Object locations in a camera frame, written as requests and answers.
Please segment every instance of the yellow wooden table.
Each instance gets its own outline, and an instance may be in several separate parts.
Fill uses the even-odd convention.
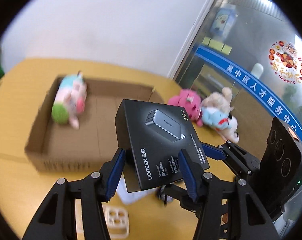
[[[154,86],[165,102],[180,91],[172,80],[150,73],[114,65],[62,59],[28,59],[13,68],[0,85],[0,211],[22,237],[33,214],[58,178],[68,181],[82,179],[81,173],[37,173],[27,160],[24,145],[32,122],[52,81],[58,74],[77,73],[143,83]],[[219,135],[208,128],[195,127],[201,141],[222,144]],[[233,179],[232,172],[223,162],[209,159],[209,171],[220,179]],[[123,205],[117,195],[108,203],[128,210],[130,235],[128,239],[192,239],[197,219],[191,212],[180,208],[178,201],[167,207],[149,195],[131,205]]]

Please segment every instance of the chinese new year sticker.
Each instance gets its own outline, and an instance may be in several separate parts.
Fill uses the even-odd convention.
[[[269,50],[268,58],[275,75],[283,82],[296,84],[302,80],[302,58],[292,43],[278,41]]]

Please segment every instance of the blue banner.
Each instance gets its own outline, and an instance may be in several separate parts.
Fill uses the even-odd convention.
[[[200,46],[195,55],[215,66],[238,82],[254,96],[271,115],[288,123],[302,141],[302,126],[288,107],[266,85],[245,69],[216,53],[208,47]]]

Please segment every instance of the cardboard box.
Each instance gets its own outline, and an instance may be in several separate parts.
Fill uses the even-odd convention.
[[[124,98],[163,103],[153,87],[84,79],[88,85],[80,128],[59,125],[51,118],[51,108],[62,77],[49,89],[33,123],[25,153],[38,171],[98,170],[110,161],[118,148],[115,115]]]
[[[128,192],[182,179],[178,154],[186,149],[203,170],[210,166],[184,107],[123,100],[115,117],[118,145],[126,151]]]

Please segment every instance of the plush toy nose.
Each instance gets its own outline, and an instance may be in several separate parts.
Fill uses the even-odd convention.
[[[82,113],[84,111],[84,100],[83,98],[79,98],[78,101],[76,102],[76,112],[78,114]]]

